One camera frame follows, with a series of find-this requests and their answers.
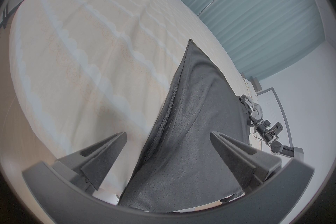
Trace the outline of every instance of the curtain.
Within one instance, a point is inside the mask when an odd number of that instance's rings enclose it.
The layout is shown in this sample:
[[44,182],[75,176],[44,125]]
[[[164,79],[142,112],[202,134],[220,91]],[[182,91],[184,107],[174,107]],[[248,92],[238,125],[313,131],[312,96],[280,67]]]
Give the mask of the curtain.
[[[199,14],[213,0],[181,1]],[[314,0],[216,0],[199,18],[247,78],[269,77],[325,39]]]

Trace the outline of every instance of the wooden floor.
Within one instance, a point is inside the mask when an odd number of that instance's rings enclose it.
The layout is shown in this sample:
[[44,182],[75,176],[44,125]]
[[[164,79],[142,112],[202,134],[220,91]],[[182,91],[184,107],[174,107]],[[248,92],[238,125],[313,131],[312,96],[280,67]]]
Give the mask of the wooden floor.
[[22,177],[22,171],[43,160],[52,164],[54,155],[33,133],[16,98],[9,69],[9,18],[0,29],[0,171],[30,213],[42,223],[54,223],[32,196]]

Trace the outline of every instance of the bed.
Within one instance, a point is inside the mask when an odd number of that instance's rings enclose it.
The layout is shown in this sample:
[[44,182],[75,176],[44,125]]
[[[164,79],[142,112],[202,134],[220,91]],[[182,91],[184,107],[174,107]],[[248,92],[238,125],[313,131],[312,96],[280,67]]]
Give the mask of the bed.
[[[180,0],[25,0],[17,10],[11,77],[42,143],[61,158],[127,132],[96,197],[115,203],[130,180],[189,39],[237,96],[258,102],[250,82]],[[250,144],[261,149],[252,135]]]

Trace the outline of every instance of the gray garment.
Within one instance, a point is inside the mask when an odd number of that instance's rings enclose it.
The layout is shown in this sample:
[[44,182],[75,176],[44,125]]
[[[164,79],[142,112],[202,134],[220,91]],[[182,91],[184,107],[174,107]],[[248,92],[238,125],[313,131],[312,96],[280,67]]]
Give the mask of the gray garment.
[[119,205],[172,212],[240,193],[211,131],[248,144],[248,106],[190,40]]
[[254,103],[250,96],[246,96],[246,102],[252,109],[251,116],[256,120],[261,119],[263,117],[263,110],[260,104]]

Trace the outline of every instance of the curtain fold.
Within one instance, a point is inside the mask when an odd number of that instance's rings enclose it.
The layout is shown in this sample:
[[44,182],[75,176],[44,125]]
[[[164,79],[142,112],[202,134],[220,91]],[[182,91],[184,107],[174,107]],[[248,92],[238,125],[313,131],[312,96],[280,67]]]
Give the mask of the curtain fold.
[[[212,0],[181,1],[199,14]],[[216,0],[199,17],[247,78],[269,77],[325,40],[314,0]]]

